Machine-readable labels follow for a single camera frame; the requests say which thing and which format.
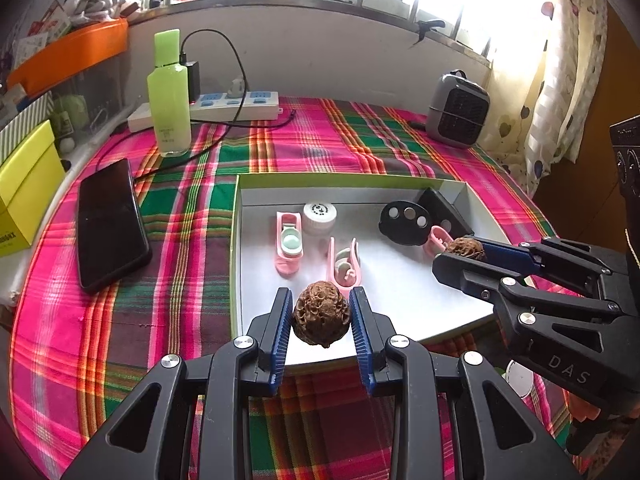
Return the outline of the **black charger plug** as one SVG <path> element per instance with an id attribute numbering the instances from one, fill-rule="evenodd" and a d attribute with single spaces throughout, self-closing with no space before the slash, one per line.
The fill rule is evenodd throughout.
<path id="1" fill-rule="evenodd" d="M 180 64 L 186 68 L 188 74 L 189 102 L 195 103 L 201 95 L 200 63 L 189 61 L 185 53 L 180 54 Z"/>

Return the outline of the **striped grey white box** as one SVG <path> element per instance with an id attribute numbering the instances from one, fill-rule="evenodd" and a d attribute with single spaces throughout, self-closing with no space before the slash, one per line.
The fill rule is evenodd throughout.
<path id="1" fill-rule="evenodd" d="M 0 164 L 3 164 L 37 126 L 53 113 L 53 96 L 48 91 L 19 112 L 0 134 Z"/>

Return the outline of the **pink clip with mint pad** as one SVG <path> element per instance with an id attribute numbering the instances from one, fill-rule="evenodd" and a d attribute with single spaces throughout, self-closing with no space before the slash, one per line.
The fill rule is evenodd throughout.
<path id="1" fill-rule="evenodd" d="M 276 256 L 274 265 L 282 276 L 294 275 L 303 259 L 302 217 L 298 212 L 276 214 Z"/>

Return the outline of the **white blue power strip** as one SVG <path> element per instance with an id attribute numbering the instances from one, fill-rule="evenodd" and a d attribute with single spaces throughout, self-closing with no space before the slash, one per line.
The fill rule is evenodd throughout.
<path id="1" fill-rule="evenodd" d="M 250 91 L 247 93 L 239 116 L 240 98 L 229 98 L 227 93 L 206 93 L 190 105 L 194 122 L 240 122 L 273 120 L 282 113 L 279 95 L 274 91 Z"/>

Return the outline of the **green lotion bottle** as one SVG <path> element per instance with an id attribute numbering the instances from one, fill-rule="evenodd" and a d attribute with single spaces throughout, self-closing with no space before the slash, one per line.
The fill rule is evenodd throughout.
<path id="1" fill-rule="evenodd" d="M 191 146 L 188 70 L 180 63 L 180 30 L 154 35 L 154 70 L 146 78 L 160 154 L 177 157 Z"/>

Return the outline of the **pink small clip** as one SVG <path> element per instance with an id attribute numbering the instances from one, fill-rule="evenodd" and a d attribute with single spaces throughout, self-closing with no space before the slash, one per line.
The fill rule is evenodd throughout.
<path id="1" fill-rule="evenodd" d="M 453 241 L 454 239 L 444 228 L 441 226 L 432 226 L 423 250 L 430 258 L 435 258 L 444 252 L 447 246 Z"/>

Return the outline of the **black rectangular device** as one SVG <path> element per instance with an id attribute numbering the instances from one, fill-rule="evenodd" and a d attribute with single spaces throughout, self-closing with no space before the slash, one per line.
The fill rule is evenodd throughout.
<path id="1" fill-rule="evenodd" d="M 418 199 L 418 204 L 431 215 L 434 226 L 440 226 L 452 238 L 474 235 L 469 223 L 439 190 L 427 188 Z"/>

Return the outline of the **heart pattern curtain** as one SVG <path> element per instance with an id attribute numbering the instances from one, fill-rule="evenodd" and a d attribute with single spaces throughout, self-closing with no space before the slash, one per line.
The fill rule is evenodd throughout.
<path id="1" fill-rule="evenodd" d="M 499 0 L 480 146 L 528 195 L 576 162 L 608 39 L 606 0 Z"/>

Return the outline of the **orange plastic tray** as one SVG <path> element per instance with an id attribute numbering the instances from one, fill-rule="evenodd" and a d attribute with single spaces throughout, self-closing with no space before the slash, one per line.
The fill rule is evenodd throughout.
<path id="1" fill-rule="evenodd" d="M 18 84 L 26 96 L 40 96 L 88 68 L 127 50 L 128 21 L 124 18 L 70 32 L 34 54 L 9 74 L 8 89 Z"/>

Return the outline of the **grey small heater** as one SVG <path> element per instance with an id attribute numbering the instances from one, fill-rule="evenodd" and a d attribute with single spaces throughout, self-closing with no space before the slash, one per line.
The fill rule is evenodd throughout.
<path id="1" fill-rule="evenodd" d="M 484 127 L 490 97 L 466 78 L 463 70 L 443 74 L 436 86 L 425 119 L 427 136 L 456 148 L 473 146 Z"/>

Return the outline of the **pink curved clip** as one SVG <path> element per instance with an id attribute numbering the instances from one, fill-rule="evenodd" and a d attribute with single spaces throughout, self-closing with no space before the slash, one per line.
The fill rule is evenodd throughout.
<path id="1" fill-rule="evenodd" d="M 336 249 L 335 238 L 329 238 L 328 277 L 346 299 L 349 299 L 350 292 L 355 287 L 361 285 L 362 271 L 356 238 L 341 250 Z"/>

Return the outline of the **plaid pink green tablecloth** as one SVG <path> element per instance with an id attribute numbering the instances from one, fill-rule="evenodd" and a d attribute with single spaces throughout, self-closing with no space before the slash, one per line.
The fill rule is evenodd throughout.
<path id="1" fill-rule="evenodd" d="M 151 263 L 88 296 L 78 286 L 77 189 L 128 158 L 160 167 L 152 132 L 96 154 L 44 230 L 17 307 L 10 420 L 35 465 L 58 479 L 119 402 L 167 353 L 204 356 L 230 336 L 229 244 L 237 174 L 356 172 L 468 182 L 512 243 L 554 235 L 542 212 L 479 148 L 459 151 L 409 126 L 417 114 L 329 99 L 282 98 L 294 122 L 235 130 L 185 167 L 134 185 Z M 280 398 L 252 401 L 255 479 L 387 479 L 393 399 L 371 399 L 356 366 L 285 377 Z"/>

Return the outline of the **black clip on windowsill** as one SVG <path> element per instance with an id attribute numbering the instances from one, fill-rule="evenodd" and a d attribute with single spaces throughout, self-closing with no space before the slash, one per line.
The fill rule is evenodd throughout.
<path id="1" fill-rule="evenodd" d="M 418 25 L 418 36 L 410 48 L 420 44 L 431 32 L 437 32 L 439 34 L 440 31 L 446 27 L 446 22 L 438 20 L 437 18 L 432 18 L 431 20 L 426 21 L 417 21 L 416 24 Z"/>

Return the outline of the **brown walnut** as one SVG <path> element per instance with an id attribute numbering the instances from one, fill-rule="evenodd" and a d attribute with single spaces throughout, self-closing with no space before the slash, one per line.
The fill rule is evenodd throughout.
<path id="1" fill-rule="evenodd" d="M 349 325 L 349 305 L 334 284 L 314 282 L 299 295 L 292 314 L 292 329 L 306 344 L 329 348 L 348 332 Z"/>
<path id="2" fill-rule="evenodd" d="M 455 238 L 446 245 L 445 252 L 476 261 L 486 261 L 483 244 L 473 237 L 462 236 Z"/>

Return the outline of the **black round disc with holes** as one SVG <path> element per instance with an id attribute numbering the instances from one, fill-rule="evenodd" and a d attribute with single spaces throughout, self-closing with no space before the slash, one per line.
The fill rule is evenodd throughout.
<path id="1" fill-rule="evenodd" d="M 378 219 L 378 230 L 393 243 L 423 246 L 431 232 L 431 214 L 410 200 L 393 200 L 386 204 Z"/>

